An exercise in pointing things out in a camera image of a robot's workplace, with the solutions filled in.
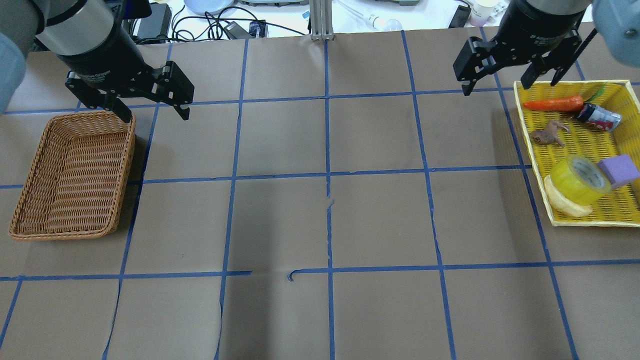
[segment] roll of tape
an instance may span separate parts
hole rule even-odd
[[[590,205],[611,192],[611,183],[597,165],[571,154],[551,169],[554,186],[578,205]]]

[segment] carrot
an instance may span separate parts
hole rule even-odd
[[[580,111],[584,100],[580,95],[561,97],[559,99],[538,100],[525,102],[524,107],[537,111]]]

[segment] white container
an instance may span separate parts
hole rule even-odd
[[[469,24],[483,26],[500,0],[472,0]]]

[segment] can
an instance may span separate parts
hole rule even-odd
[[[578,114],[577,120],[610,133],[620,124],[622,115],[601,106],[586,103]]]

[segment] purple cube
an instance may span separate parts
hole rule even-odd
[[[600,160],[598,166],[609,178],[612,189],[625,186],[640,178],[640,171],[638,171],[636,164],[627,154]]]

